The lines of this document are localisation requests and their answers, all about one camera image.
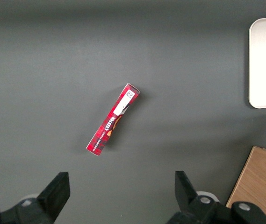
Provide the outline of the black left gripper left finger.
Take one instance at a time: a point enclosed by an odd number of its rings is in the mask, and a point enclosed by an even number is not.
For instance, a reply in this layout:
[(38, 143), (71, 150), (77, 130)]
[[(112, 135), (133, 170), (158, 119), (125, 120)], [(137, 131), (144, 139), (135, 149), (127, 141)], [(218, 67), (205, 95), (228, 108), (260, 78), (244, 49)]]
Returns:
[(0, 223), (53, 224), (69, 197), (69, 173), (60, 172), (37, 197), (27, 197), (0, 213)]

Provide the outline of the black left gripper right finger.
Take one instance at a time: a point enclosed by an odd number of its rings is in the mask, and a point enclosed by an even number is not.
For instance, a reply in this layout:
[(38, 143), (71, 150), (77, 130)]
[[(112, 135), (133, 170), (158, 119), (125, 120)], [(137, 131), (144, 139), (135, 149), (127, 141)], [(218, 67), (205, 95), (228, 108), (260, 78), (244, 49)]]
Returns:
[(199, 195), (184, 171), (175, 172), (175, 197), (180, 211), (168, 221), (169, 224), (231, 224), (230, 209), (215, 199)]

